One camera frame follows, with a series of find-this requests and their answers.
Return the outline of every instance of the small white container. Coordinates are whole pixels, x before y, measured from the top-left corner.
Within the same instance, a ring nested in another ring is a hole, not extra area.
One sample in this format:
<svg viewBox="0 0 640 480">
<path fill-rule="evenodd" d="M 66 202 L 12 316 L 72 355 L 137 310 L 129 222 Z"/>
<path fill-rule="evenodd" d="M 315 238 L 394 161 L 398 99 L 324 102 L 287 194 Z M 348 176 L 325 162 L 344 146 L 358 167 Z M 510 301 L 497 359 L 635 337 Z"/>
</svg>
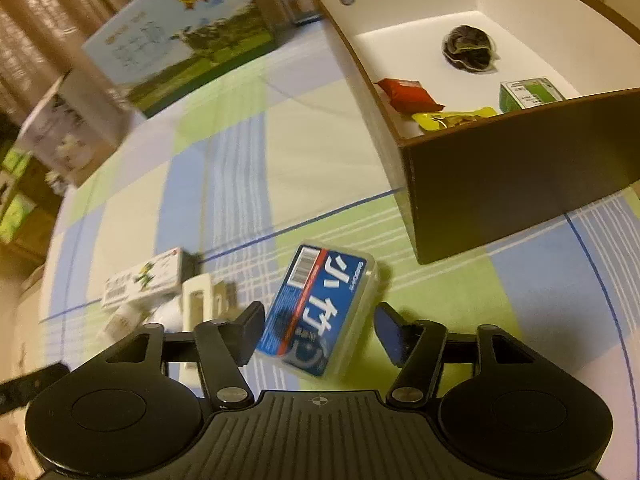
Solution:
<svg viewBox="0 0 640 480">
<path fill-rule="evenodd" d="M 98 332 L 98 338 L 112 345 L 132 333 L 148 315 L 145 309 L 125 303 L 111 314 L 107 323 Z"/>
<path fill-rule="evenodd" d="M 370 254 L 304 242 L 257 349 L 305 378 L 342 375 L 373 309 L 379 282 L 378 264 Z"/>
</svg>

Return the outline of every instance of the table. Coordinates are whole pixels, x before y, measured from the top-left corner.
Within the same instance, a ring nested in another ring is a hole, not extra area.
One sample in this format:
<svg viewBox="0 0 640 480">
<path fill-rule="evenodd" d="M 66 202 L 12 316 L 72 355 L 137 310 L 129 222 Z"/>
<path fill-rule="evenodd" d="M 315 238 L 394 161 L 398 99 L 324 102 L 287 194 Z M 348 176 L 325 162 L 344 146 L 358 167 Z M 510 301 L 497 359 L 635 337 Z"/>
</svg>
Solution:
<svg viewBox="0 0 640 480">
<path fill-rule="evenodd" d="M 362 115 L 321 24 L 136 129 L 62 206 L 42 284 L 42 362 L 102 347 L 104 280 L 174 246 L 201 253 L 240 305 L 269 305 L 301 240 L 368 251 L 380 297 L 454 332 L 494 323 L 600 394 L 614 415 L 599 471 L 637 479 L 640 200 L 625 189 L 504 240 L 418 266 Z M 397 373 L 370 325 L 340 382 L 255 355 L 262 389 L 378 388 Z M 190 384 L 198 391 L 196 384 Z"/>
</svg>

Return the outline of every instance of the green package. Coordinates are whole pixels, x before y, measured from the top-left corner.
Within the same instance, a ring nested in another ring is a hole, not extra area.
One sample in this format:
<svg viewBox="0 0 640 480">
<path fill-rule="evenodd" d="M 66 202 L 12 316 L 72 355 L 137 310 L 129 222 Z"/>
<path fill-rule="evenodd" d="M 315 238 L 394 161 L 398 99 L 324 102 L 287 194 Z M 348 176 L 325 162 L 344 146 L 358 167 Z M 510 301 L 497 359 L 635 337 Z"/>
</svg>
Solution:
<svg viewBox="0 0 640 480">
<path fill-rule="evenodd" d="M 500 83 L 500 110 L 503 113 L 563 100 L 562 94 L 546 77 Z"/>
</svg>

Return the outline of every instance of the blue line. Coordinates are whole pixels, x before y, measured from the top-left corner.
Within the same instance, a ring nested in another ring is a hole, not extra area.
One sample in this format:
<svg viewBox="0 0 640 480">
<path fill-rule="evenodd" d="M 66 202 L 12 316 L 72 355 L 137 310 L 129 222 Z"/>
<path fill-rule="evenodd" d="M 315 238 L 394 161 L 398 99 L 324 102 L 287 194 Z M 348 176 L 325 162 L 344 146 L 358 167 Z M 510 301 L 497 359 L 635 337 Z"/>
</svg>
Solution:
<svg viewBox="0 0 640 480">
<path fill-rule="evenodd" d="M 216 253 L 216 254 L 212 254 L 211 256 L 208 256 L 207 258 L 203 258 L 202 260 L 199 261 L 200 264 L 206 264 L 207 262 L 210 262 L 211 260 L 215 260 L 217 258 L 221 258 L 222 256 L 227 256 L 228 254 L 231 253 L 235 253 L 236 251 L 242 250 L 242 249 L 246 249 L 247 247 L 251 247 L 252 245 L 255 244 L 259 244 L 260 242 L 264 242 L 265 240 L 270 240 L 271 238 L 275 238 L 276 236 L 280 236 L 281 234 L 284 233 L 288 233 L 290 231 L 293 231 L 294 229 L 298 229 L 299 227 L 304 227 L 305 225 L 309 225 L 312 224 L 313 222 L 317 222 L 319 220 L 323 220 L 325 218 L 328 218 L 329 216 L 333 216 L 335 214 L 341 213 L 343 211 L 347 211 L 347 209 L 351 209 L 353 207 L 362 205 L 362 204 L 366 204 L 367 202 L 372 202 L 373 200 L 377 200 L 379 198 L 383 198 L 385 196 L 389 196 L 392 195 L 393 193 L 395 193 L 396 191 L 398 191 L 398 189 L 391 189 L 389 191 L 385 191 L 384 193 L 379 193 L 377 195 L 374 196 L 370 196 L 368 198 L 363 198 L 362 200 L 358 200 L 357 202 L 352 202 L 350 204 L 347 204 L 345 206 L 339 207 L 338 209 L 334 209 L 332 211 L 329 211 L 327 213 L 318 215 L 314 218 L 311 218 L 309 220 L 305 220 L 304 222 L 300 222 L 299 224 L 295 224 L 292 225 L 290 227 L 285 227 L 284 229 L 281 229 L 279 231 L 274 231 L 273 233 L 270 233 L 268 235 L 264 235 L 260 238 L 256 238 L 254 240 L 251 240 L 247 243 L 238 245 L 234 248 L 228 249 L 226 251 L 222 251 L 220 253 Z"/>
<path fill-rule="evenodd" d="M 618 331 L 618 338 L 620 339 L 620 346 L 622 346 L 622 354 L 623 354 L 623 356 L 625 358 L 626 371 L 629 374 L 629 387 L 631 388 L 631 398 L 632 398 L 633 404 L 634 404 L 634 420 L 636 422 L 636 478 L 640 478 L 640 426 L 639 426 L 639 422 L 638 422 L 638 401 L 636 399 L 636 388 L 634 386 L 634 375 L 633 375 L 633 372 L 632 372 L 632 369 L 631 369 L 631 362 L 629 360 L 629 354 L 628 354 L 628 352 L 626 350 L 625 338 L 624 338 L 624 336 L 622 334 L 622 328 L 620 327 L 620 322 L 618 320 L 618 316 L 616 315 L 616 311 L 613 308 L 613 304 L 611 303 L 611 298 L 609 297 L 609 293 L 607 292 L 607 287 L 605 286 L 604 282 L 602 281 L 602 277 L 600 276 L 600 273 L 598 272 L 598 268 L 596 267 L 596 264 L 594 263 L 593 258 L 589 254 L 589 250 L 587 249 L 587 246 L 584 244 L 584 241 L 582 240 L 582 237 L 578 233 L 578 229 L 575 228 L 575 225 L 572 222 L 572 220 L 569 218 L 569 215 L 567 213 L 565 213 L 564 217 L 566 218 L 566 221 L 569 223 L 569 226 L 571 227 L 572 231 L 574 232 L 575 237 L 578 238 L 578 241 L 580 242 L 580 246 L 582 247 L 582 250 L 584 251 L 585 256 L 587 256 L 587 260 L 589 261 L 589 264 L 591 265 L 591 269 L 593 269 L 593 273 L 596 275 L 596 279 L 598 280 L 598 283 L 600 284 L 600 288 L 602 289 L 602 293 L 604 294 L 604 297 L 607 300 L 607 305 L 609 305 L 609 310 L 611 312 L 611 316 L 613 317 L 613 323 L 615 323 L 616 330 Z"/>
<path fill-rule="evenodd" d="M 290 227 L 286 227 L 284 229 L 281 229 L 280 231 L 275 231 L 273 233 L 270 233 L 268 235 L 262 236 L 260 238 L 256 238 L 255 240 L 251 240 L 250 242 L 238 245 L 238 246 L 233 247 L 231 249 L 228 249 L 226 251 L 222 251 L 221 253 L 212 254 L 211 256 L 208 256 L 207 258 L 203 258 L 203 259 L 199 260 L 198 264 L 199 265 L 205 264 L 207 262 L 210 262 L 211 260 L 215 260 L 217 258 L 221 258 L 222 256 L 227 256 L 228 254 L 235 253 L 236 251 L 240 251 L 242 249 L 246 249 L 247 247 L 251 247 L 252 245 L 259 244 L 260 242 L 263 242 L 265 240 L 270 240 L 271 238 L 274 238 L 274 237 L 279 236 L 281 234 L 288 233 L 289 231 L 293 231 L 294 229 L 297 229 L 299 227 L 304 227 L 305 225 L 312 224 L 313 222 L 317 222 L 318 220 L 323 220 L 324 218 L 328 218 L 329 216 L 341 213 L 343 211 L 347 211 L 347 209 L 351 209 L 353 207 L 356 207 L 356 206 L 359 206 L 359 205 L 362 205 L 362 204 L 366 204 L 367 202 L 373 202 L 374 200 L 377 200 L 379 198 L 384 198 L 385 196 L 392 195 L 393 193 L 395 193 L 398 190 L 399 190 L 399 188 L 390 189 L 389 191 L 385 191 L 383 193 L 379 193 L 377 195 L 370 196 L 368 198 L 363 198 L 362 200 L 358 200 L 357 202 L 352 202 L 350 204 L 347 204 L 347 205 L 344 205 L 342 207 L 339 207 L 338 209 L 334 209 L 334 210 L 329 211 L 327 213 L 318 215 L 318 216 L 316 216 L 314 218 L 311 218 L 310 220 L 305 220 L 304 222 L 300 222 L 299 224 L 295 224 L 295 225 L 292 225 Z M 98 298 L 97 300 L 88 301 L 87 303 L 83 303 L 82 305 L 74 306 L 74 307 L 72 307 L 72 308 L 70 308 L 68 310 L 65 310 L 64 312 L 58 312 L 56 314 L 53 314 L 52 316 L 46 317 L 45 319 L 41 320 L 39 323 L 44 323 L 45 321 L 49 321 L 51 319 L 55 319 L 55 318 L 57 318 L 59 316 L 67 314 L 68 312 L 72 312 L 74 310 L 79 310 L 81 308 L 84 308 L 86 306 L 91 305 L 92 303 L 97 303 L 101 299 L 102 298 Z"/>
<path fill-rule="evenodd" d="M 70 266 L 70 269 L 69 269 L 69 274 L 66 277 L 65 306 L 66 306 L 66 302 L 68 301 L 68 298 L 69 298 L 69 286 L 71 285 L 71 275 L 74 272 L 74 260 L 76 259 L 76 252 L 78 251 L 78 244 L 80 243 L 80 238 L 82 236 L 82 228 L 84 227 L 84 220 L 85 220 L 84 216 L 86 215 L 87 209 L 89 208 L 89 204 L 91 203 L 91 199 L 94 196 L 95 186 L 98 183 L 98 179 L 99 178 L 100 178 L 100 175 L 97 174 L 95 176 L 94 183 L 91 186 L 91 189 L 89 190 L 89 196 L 86 199 L 86 205 L 84 206 L 84 212 L 82 213 L 82 218 L 79 220 L 80 225 L 78 227 L 78 236 L 76 237 L 76 240 L 75 240 L 75 243 L 74 243 L 74 248 L 73 248 L 73 251 L 71 253 L 71 266 Z M 66 314 L 67 312 L 69 312 L 69 311 L 65 310 L 61 314 Z M 60 336 L 60 360 L 61 361 L 65 356 L 65 325 L 66 325 L 66 316 L 62 318 L 62 330 L 61 330 L 61 336 Z"/>
<path fill-rule="evenodd" d="M 68 308 L 64 312 L 57 312 L 55 314 L 52 314 L 49 317 L 46 317 L 45 319 L 40 320 L 38 322 L 38 324 L 44 323 L 45 321 L 50 321 L 52 319 L 56 319 L 57 317 L 63 316 L 64 314 L 68 314 L 69 312 L 73 312 L 74 310 L 79 310 L 79 309 L 84 308 L 86 306 L 89 306 L 91 304 L 98 303 L 98 301 L 100 301 L 100 300 L 102 300 L 102 298 L 98 298 L 97 300 L 87 301 L 86 303 L 83 303 L 82 305 L 73 306 L 71 308 Z"/>
</svg>

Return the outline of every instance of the yellow snack package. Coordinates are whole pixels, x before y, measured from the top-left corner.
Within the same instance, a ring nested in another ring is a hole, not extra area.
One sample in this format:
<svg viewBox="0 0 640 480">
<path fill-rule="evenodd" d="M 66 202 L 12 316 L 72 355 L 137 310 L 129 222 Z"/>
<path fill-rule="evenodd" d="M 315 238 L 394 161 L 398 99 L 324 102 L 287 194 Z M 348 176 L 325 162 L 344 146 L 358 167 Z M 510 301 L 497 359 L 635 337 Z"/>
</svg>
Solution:
<svg viewBox="0 0 640 480">
<path fill-rule="evenodd" d="M 411 117 L 415 122 L 420 124 L 422 128 L 432 132 L 458 126 L 459 124 L 472 123 L 478 119 L 493 117 L 497 114 L 498 112 L 493 108 L 485 106 L 484 108 L 471 112 L 428 112 L 413 114 Z"/>
</svg>

